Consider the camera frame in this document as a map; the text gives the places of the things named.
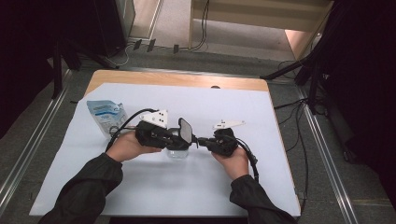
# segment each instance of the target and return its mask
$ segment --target black sleeve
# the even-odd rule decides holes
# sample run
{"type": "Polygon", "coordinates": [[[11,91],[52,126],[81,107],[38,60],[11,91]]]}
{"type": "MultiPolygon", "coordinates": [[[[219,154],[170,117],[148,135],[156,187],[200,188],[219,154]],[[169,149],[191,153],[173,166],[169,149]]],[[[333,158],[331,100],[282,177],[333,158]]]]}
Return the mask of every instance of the black sleeve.
{"type": "Polygon", "coordinates": [[[38,223],[93,223],[105,208],[107,194],[120,184],[121,167],[105,153],[88,161],[38,223]]]}
{"type": "Polygon", "coordinates": [[[250,175],[235,179],[231,187],[230,201],[247,209],[249,224],[297,223],[289,213],[274,206],[262,186],[250,175]]]}

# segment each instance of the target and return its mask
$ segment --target cable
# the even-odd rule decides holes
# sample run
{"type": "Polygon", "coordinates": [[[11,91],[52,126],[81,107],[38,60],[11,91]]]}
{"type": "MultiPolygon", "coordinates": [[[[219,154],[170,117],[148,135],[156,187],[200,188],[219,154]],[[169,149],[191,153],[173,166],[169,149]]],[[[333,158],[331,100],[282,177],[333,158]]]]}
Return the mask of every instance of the cable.
{"type": "Polygon", "coordinates": [[[308,157],[306,154],[306,148],[305,148],[305,143],[303,140],[303,137],[301,136],[301,130],[300,130],[300,118],[301,116],[298,118],[298,112],[300,110],[300,107],[297,109],[297,113],[296,113],[296,123],[297,123],[297,134],[299,136],[299,138],[301,139],[301,145],[303,147],[303,153],[304,153],[304,163],[305,163],[305,189],[304,189],[304,198],[303,198],[303,202],[301,205],[301,216],[303,215],[304,209],[305,209],[305,203],[306,203],[306,198],[307,198],[307,194],[308,194],[308,157]]]}
{"type": "MultiPolygon", "coordinates": [[[[292,147],[290,147],[290,148],[288,148],[286,150],[286,152],[289,152],[292,149],[294,149],[297,146],[298,142],[301,141],[301,145],[302,145],[303,153],[304,153],[304,166],[305,166],[304,197],[303,197],[303,202],[301,204],[301,215],[303,214],[304,209],[305,209],[306,199],[307,199],[307,194],[308,194],[308,186],[309,186],[309,182],[308,182],[308,179],[309,179],[308,157],[307,157],[307,153],[306,153],[306,147],[305,147],[304,139],[303,139],[303,136],[301,135],[301,129],[300,129],[300,120],[301,120],[301,117],[303,116],[307,100],[308,100],[308,98],[304,98],[304,99],[300,99],[300,100],[297,100],[297,101],[289,103],[289,104],[284,104],[284,105],[279,105],[279,106],[275,106],[274,107],[274,109],[280,109],[280,108],[284,108],[284,107],[287,107],[287,106],[290,106],[290,105],[298,104],[297,106],[295,106],[292,109],[292,111],[290,113],[290,116],[287,119],[285,119],[284,121],[282,121],[281,123],[285,122],[286,120],[289,120],[289,118],[292,116],[294,110],[297,109],[296,112],[295,112],[295,120],[296,120],[296,126],[297,126],[297,140],[296,140],[296,142],[294,143],[294,145],[292,147]]],[[[321,102],[322,100],[317,98],[315,101],[316,102],[321,102]]]]}
{"type": "MultiPolygon", "coordinates": [[[[279,64],[277,65],[277,71],[280,70],[280,65],[281,65],[282,63],[294,63],[294,62],[295,62],[295,61],[283,61],[283,62],[279,63],[279,64]]],[[[289,78],[289,79],[294,79],[294,77],[288,77],[288,76],[286,76],[286,74],[283,74],[282,76],[283,76],[283,77],[286,77],[286,78],[289,78]]]]}
{"type": "Polygon", "coordinates": [[[188,51],[196,51],[201,48],[201,46],[205,43],[206,41],[206,23],[207,23],[207,15],[209,13],[209,0],[207,0],[205,8],[204,8],[204,14],[202,15],[201,19],[201,29],[202,29],[202,38],[200,43],[197,46],[189,48],[180,48],[180,49],[187,49],[188,51]]]}
{"type": "MultiPolygon", "coordinates": [[[[329,11],[327,12],[326,16],[325,16],[325,17],[323,18],[323,20],[320,22],[320,25],[318,26],[318,29],[314,32],[314,34],[317,34],[317,33],[318,33],[318,31],[319,31],[321,25],[323,24],[323,22],[325,22],[325,21],[327,20],[327,18],[330,16],[330,14],[331,14],[337,7],[338,7],[338,5],[335,5],[335,6],[332,8],[332,10],[329,10],[329,11]]],[[[313,48],[313,41],[312,41],[312,42],[311,42],[310,52],[312,52],[313,49],[315,49],[315,48],[313,48]]],[[[300,66],[311,69],[310,67],[307,67],[307,66],[305,66],[303,63],[301,63],[301,60],[298,60],[298,61],[284,61],[284,62],[281,62],[281,63],[277,66],[277,70],[279,71],[280,65],[281,65],[282,63],[286,63],[286,62],[298,62],[298,63],[300,63],[300,66]]],[[[294,77],[288,77],[288,76],[286,76],[285,74],[283,74],[282,76],[283,76],[283,77],[286,77],[286,78],[294,79],[294,77]]]]}
{"type": "Polygon", "coordinates": [[[239,138],[235,138],[235,140],[238,142],[238,145],[241,146],[247,153],[247,158],[250,161],[251,168],[253,169],[254,179],[257,182],[259,182],[259,171],[257,170],[257,167],[256,167],[256,163],[257,163],[256,157],[253,155],[253,152],[248,147],[248,144],[246,144],[244,141],[242,141],[239,138]]]}
{"type": "MultiPolygon", "coordinates": [[[[302,105],[302,104],[299,104],[299,105],[296,106],[296,108],[298,107],[297,112],[296,112],[296,115],[298,115],[298,110],[300,110],[301,105],[302,105]]],[[[298,122],[299,122],[299,123],[300,123],[300,119],[301,119],[301,116],[302,116],[302,115],[303,115],[303,112],[300,114],[300,117],[298,118],[298,122]]],[[[297,140],[296,140],[296,142],[294,143],[294,145],[293,145],[292,147],[288,148],[288,149],[286,150],[286,152],[289,152],[289,151],[291,151],[292,149],[294,149],[294,148],[297,146],[297,144],[298,144],[299,141],[300,141],[300,135],[297,134],[297,140]]]]}
{"type": "Polygon", "coordinates": [[[112,64],[114,64],[114,65],[116,65],[116,66],[123,66],[123,65],[125,65],[125,64],[127,64],[128,62],[129,62],[129,55],[128,55],[128,52],[126,51],[129,47],[131,47],[131,46],[134,46],[134,43],[132,44],[132,45],[128,45],[127,47],[125,47],[125,49],[124,49],[124,52],[125,52],[125,54],[126,54],[126,61],[125,61],[125,63],[114,63],[113,61],[111,61],[110,59],[108,59],[107,57],[106,57],[106,60],[108,60],[110,63],[112,63],[112,64]]]}
{"type": "Polygon", "coordinates": [[[123,129],[125,129],[125,126],[132,120],[132,119],[134,119],[137,115],[139,115],[139,114],[141,114],[141,113],[143,113],[143,112],[150,112],[150,113],[153,113],[153,112],[156,112],[156,111],[158,111],[158,110],[154,110],[154,109],[142,109],[142,110],[139,110],[139,111],[137,111],[136,113],[134,113],[131,117],[129,117],[115,132],[114,132],[114,134],[111,136],[111,139],[110,139],[110,141],[108,142],[108,144],[107,144],[107,147],[106,147],[106,151],[105,152],[107,152],[110,148],[111,148],[111,146],[113,146],[113,144],[114,144],[114,142],[116,141],[116,138],[118,138],[119,137],[119,135],[120,135],[120,132],[123,130],[123,129]]]}
{"type": "Polygon", "coordinates": [[[293,103],[290,103],[290,104],[277,105],[277,106],[274,106],[274,110],[277,110],[277,109],[280,109],[280,108],[283,108],[283,107],[286,107],[286,106],[289,106],[289,105],[295,105],[295,104],[298,104],[298,103],[302,103],[302,102],[305,102],[307,100],[308,100],[308,98],[304,98],[304,99],[297,100],[297,101],[295,101],[293,103]]]}

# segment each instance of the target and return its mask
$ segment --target plastic bag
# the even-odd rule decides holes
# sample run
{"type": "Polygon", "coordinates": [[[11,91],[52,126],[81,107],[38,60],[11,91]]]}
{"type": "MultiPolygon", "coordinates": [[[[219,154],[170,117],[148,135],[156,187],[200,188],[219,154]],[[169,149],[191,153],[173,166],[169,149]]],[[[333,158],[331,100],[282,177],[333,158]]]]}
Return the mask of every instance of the plastic bag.
{"type": "Polygon", "coordinates": [[[112,101],[87,101],[88,109],[105,137],[111,135],[128,119],[122,104],[112,101]]]}

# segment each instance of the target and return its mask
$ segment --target wooden table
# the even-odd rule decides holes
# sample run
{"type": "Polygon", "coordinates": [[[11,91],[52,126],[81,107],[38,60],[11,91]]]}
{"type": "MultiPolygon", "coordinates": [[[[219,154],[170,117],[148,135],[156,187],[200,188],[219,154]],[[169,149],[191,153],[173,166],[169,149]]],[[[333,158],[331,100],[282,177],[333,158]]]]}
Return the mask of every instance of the wooden table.
{"type": "MultiPolygon", "coordinates": [[[[213,125],[222,119],[245,121],[233,131],[249,144],[258,158],[261,185],[275,205],[292,216],[300,215],[264,80],[153,70],[99,70],[93,74],[30,215],[46,214],[64,183],[106,147],[108,139],[103,137],[87,109],[87,102],[96,100],[123,103],[127,113],[142,108],[167,109],[169,127],[176,127],[178,118],[183,118],[193,127],[194,134],[204,137],[210,137],[213,125]]],[[[102,214],[118,217],[243,217],[247,214],[229,202],[231,179],[207,148],[191,147],[189,156],[181,161],[168,158],[166,153],[163,150],[124,162],[124,178],[106,197],[102,214]]]]}
{"type": "MultiPolygon", "coordinates": [[[[207,19],[285,29],[296,60],[326,24],[332,9],[329,0],[211,0],[207,19]]],[[[191,0],[190,39],[193,19],[201,20],[206,0],[191,0]]]]}
{"type": "Polygon", "coordinates": [[[255,78],[203,76],[164,72],[98,70],[93,73],[92,80],[85,94],[88,94],[106,82],[208,88],[218,86],[222,89],[231,90],[268,91],[266,81],[255,78]]]}

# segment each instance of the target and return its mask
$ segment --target person's left hand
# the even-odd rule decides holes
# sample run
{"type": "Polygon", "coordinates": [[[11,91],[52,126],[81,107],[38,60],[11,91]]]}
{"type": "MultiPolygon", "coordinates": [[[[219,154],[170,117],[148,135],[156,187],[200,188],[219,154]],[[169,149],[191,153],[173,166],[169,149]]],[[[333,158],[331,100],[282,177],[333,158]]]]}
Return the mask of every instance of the person's left hand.
{"type": "Polygon", "coordinates": [[[141,154],[160,151],[160,148],[141,146],[134,136],[134,132],[128,132],[122,134],[106,154],[115,161],[123,162],[141,154]]]}

